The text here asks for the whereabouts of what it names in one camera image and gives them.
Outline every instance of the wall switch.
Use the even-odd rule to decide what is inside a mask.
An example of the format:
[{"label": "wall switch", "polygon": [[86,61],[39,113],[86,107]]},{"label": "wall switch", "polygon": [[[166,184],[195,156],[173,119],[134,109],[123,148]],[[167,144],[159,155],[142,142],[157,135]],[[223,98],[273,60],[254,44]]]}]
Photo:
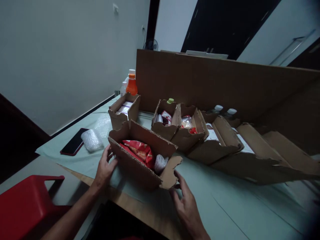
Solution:
[{"label": "wall switch", "polygon": [[114,14],[119,14],[119,7],[115,3],[113,4],[113,12]]}]

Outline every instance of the red plastic stool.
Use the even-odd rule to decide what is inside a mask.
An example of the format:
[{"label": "red plastic stool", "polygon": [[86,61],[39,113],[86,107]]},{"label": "red plastic stool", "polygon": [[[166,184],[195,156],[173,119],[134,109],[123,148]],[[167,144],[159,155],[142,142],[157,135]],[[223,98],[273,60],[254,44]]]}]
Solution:
[{"label": "red plastic stool", "polygon": [[36,239],[47,232],[71,206],[52,203],[44,181],[64,176],[31,175],[0,195],[0,238]]}]

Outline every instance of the bubble wrap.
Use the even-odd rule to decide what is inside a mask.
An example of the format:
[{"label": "bubble wrap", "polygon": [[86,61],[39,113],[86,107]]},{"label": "bubble wrap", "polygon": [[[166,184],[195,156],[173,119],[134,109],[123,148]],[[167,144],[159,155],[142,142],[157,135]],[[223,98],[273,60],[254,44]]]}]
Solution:
[{"label": "bubble wrap", "polygon": [[99,132],[100,137],[106,138],[109,133],[110,124],[111,124],[111,119],[109,114],[104,113],[98,118],[94,129]]},{"label": "bubble wrap", "polygon": [[89,152],[104,148],[100,134],[96,129],[89,129],[81,134],[84,146]]},{"label": "bubble wrap", "polygon": [[154,164],[154,170],[156,172],[156,174],[160,174],[164,168],[166,167],[167,163],[168,163],[169,158],[166,157],[164,158],[162,155],[158,154],[156,157],[156,162]]}]

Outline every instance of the smartphone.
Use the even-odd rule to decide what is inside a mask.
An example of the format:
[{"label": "smartphone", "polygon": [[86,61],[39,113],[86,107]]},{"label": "smartphone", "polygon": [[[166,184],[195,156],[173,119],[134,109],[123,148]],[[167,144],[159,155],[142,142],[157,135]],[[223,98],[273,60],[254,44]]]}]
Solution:
[{"label": "smartphone", "polygon": [[61,154],[74,156],[77,154],[79,149],[83,145],[83,141],[81,139],[81,134],[85,131],[88,131],[86,128],[81,128],[76,135],[73,136],[73,138],[67,143],[67,145],[64,146],[64,148],[60,151]]}]

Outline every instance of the hand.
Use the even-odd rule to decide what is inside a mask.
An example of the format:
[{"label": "hand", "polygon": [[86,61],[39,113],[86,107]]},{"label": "hand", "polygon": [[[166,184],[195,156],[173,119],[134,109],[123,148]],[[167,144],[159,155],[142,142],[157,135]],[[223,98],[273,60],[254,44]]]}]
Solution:
[{"label": "hand", "polygon": [[90,187],[94,190],[94,192],[100,192],[106,185],[110,183],[113,170],[118,164],[118,160],[116,158],[113,159],[109,164],[109,160],[112,158],[112,156],[113,154],[111,152],[111,146],[109,144],[102,153],[96,177]]},{"label": "hand", "polygon": [[204,229],[196,200],[190,191],[186,180],[184,180],[184,178],[177,171],[174,171],[174,174],[179,179],[180,183],[177,184],[175,188],[182,190],[183,197],[180,200],[175,189],[171,189],[170,194],[176,206],[181,222],[185,225],[193,239],[210,239],[209,235]]}]

